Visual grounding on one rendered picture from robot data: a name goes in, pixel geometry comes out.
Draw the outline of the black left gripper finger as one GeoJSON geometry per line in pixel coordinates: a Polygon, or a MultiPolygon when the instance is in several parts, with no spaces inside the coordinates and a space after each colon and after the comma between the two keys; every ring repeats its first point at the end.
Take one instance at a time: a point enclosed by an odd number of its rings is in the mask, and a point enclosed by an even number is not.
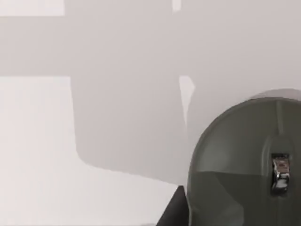
{"type": "Polygon", "coordinates": [[[189,226],[189,206],[184,186],[178,186],[156,226],[189,226]]]}

